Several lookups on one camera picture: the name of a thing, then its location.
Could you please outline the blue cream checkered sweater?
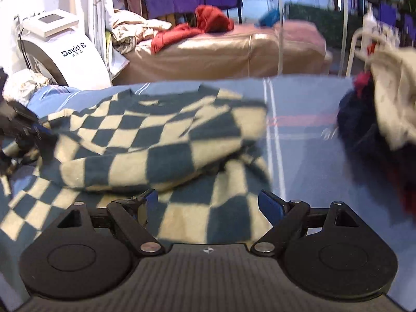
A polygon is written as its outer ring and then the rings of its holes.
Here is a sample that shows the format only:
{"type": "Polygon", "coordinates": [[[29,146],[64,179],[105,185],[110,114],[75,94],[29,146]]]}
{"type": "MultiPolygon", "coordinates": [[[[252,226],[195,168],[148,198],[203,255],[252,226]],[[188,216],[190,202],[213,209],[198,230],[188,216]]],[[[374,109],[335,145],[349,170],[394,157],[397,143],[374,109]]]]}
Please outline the blue cream checkered sweater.
{"type": "Polygon", "coordinates": [[[76,201],[96,207],[154,189],[149,231],[171,242],[253,242],[270,225],[257,205],[269,176],[257,142],[262,101],[201,86],[193,92],[127,89],[42,124],[57,138],[34,153],[30,184],[1,205],[1,234],[27,244],[76,201]]]}

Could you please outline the dark navy clothes pile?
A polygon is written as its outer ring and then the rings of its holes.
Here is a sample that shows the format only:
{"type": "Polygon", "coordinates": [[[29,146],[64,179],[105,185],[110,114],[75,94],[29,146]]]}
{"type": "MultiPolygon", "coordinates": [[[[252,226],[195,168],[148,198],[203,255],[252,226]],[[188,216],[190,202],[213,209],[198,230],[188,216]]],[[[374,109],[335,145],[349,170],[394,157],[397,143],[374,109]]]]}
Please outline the dark navy clothes pile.
{"type": "Polygon", "coordinates": [[[391,182],[404,210],[415,215],[415,145],[389,149],[376,120],[372,83],[344,95],[337,124],[346,151],[391,182]]]}

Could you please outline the floral beige quilt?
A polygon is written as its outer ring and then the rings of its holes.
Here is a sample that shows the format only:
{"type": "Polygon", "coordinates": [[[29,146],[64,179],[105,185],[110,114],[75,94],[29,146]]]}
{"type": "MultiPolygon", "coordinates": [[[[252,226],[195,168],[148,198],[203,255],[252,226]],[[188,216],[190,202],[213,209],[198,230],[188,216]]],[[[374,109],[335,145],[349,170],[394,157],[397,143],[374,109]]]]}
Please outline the floral beige quilt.
{"type": "Polygon", "coordinates": [[[26,106],[36,91],[48,85],[47,77],[26,68],[8,76],[2,96],[6,101],[17,101],[26,106]]]}

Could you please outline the white David B machine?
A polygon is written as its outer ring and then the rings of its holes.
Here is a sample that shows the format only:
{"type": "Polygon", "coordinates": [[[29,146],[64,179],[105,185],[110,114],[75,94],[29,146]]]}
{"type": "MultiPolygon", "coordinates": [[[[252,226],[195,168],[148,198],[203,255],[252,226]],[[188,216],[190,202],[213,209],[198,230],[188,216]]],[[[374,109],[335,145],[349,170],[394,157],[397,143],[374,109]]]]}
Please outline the white David B machine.
{"type": "Polygon", "coordinates": [[[55,9],[21,21],[18,46],[27,65],[52,82],[79,90],[112,86],[94,44],[77,28],[79,18],[55,9]]]}

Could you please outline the crumpled beige blanket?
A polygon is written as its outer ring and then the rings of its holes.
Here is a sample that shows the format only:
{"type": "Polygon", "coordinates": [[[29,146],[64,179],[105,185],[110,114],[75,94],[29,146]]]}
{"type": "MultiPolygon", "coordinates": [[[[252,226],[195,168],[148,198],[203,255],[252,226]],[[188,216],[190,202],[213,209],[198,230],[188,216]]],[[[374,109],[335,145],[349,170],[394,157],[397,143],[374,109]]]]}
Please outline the crumpled beige blanket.
{"type": "Polygon", "coordinates": [[[115,10],[109,22],[113,47],[120,54],[134,50],[141,41],[152,40],[158,33],[173,27],[170,22],[145,19],[126,10],[115,10]]]}

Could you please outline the red garment in pile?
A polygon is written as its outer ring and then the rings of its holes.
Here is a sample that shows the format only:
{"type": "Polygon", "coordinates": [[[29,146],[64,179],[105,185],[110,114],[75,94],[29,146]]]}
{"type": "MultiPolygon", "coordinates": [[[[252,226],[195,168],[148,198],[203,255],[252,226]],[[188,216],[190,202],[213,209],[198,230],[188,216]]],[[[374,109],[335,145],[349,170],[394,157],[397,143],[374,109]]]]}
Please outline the red garment in pile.
{"type": "Polygon", "coordinates": [[[353,85],[354,90],[357,98],[362,97],[362,92],[366,86],[368,86],[369,82],[372,80],[372,74],[369,71],[360,72],[356,75],[353,85]]]}

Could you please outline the cream dotted garment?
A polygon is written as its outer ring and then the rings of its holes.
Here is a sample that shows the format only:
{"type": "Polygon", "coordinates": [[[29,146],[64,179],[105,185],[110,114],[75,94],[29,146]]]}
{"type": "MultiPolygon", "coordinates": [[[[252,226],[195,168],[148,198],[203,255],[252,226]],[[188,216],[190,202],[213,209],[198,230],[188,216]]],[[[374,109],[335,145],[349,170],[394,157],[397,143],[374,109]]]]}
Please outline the cream dotted garment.
{"type": "Polygon", "coordinates": [[[390,150],[415,144],[415,48],[376,51],[366,62],[374,81],[374,105],[390,150]]]}

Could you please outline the white metal cart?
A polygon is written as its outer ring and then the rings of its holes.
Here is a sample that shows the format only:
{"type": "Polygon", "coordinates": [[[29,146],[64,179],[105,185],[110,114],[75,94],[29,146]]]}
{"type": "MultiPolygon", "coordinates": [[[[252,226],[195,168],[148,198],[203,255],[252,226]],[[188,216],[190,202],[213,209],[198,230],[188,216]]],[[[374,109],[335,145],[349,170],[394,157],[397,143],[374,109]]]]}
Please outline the white metal cart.
{"type": "Polygon", "coordinates": [[[361,28],[358,28],[352,36],[351,43],[350,43],[350,50],[348,55],[348,61],[345,71],[345,77],[350,77],[353,62],[355,58],[360,59],[361,61],[365,62],[369,56],[369,54],[361,49],[361,45],[358,43],[362,37],[365,37],[366,40],[371,40],[376,43],[376,48],[391,48],[392,45],[387,41],[387,38],[382,35],[378,35],[377,33],[370,33],[365,31],[361,28]]]}

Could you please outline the tan covered massage bed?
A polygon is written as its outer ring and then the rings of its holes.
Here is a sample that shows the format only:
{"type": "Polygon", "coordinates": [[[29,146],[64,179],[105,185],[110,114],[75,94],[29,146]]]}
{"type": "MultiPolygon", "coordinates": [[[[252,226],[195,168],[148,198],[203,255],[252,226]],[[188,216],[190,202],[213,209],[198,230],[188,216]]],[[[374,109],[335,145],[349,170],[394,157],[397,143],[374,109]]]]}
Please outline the tan covered massage bed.
{"type": "MultiPolygon", "coordinates": [[[[201,34],[151,53],[142,41],[125,54],[114,85],[172,80],[223,80],[278,74],[279,23],[268,28],[237,24],[226,33],[201,34]]],[[[283,74],[326,75],[332,54],[300,42],[284,43],[283,74]]]]}

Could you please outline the pink pillow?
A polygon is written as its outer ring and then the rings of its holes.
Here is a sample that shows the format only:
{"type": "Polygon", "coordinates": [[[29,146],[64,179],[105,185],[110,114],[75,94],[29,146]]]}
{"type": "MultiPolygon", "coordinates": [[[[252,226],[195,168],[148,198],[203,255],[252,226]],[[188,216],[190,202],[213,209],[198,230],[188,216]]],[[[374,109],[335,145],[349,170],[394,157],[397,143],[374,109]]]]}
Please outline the pink pillow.
{"type": "Polygon", "coordinates": [[[289,20],[283,23],[283,42],[300,42],[322,53],[327,43],[316,25],[309,21],[289,20]]]}

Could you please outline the white pump bottle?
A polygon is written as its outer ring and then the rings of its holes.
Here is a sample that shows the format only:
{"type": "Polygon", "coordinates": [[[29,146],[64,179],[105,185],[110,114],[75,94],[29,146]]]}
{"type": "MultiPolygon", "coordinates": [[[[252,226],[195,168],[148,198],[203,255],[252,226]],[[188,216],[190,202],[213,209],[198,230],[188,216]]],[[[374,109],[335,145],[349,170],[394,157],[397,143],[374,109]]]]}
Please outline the white pump bottle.
{"type": "Polygon", "coordinates": [[[362,18],[362,30],[364,32],[372,34],[378,29],[378,22],[373,13],[373,7],[371,3],[367,4],[367,12],[362,18]]]}

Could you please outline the white lamp pole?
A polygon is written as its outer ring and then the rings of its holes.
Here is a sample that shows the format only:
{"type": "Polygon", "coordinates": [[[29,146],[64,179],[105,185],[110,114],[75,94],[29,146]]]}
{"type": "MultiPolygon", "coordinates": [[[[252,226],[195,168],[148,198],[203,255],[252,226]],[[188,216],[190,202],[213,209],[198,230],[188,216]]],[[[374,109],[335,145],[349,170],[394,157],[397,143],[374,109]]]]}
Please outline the white lamp pole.
{"type": "Polygon", "coordinates": [[[279,9],[279,49],[278,49],[278,75],[283,74],[283,53],[284,53],[284,0],[278,0],[279,9]]]}

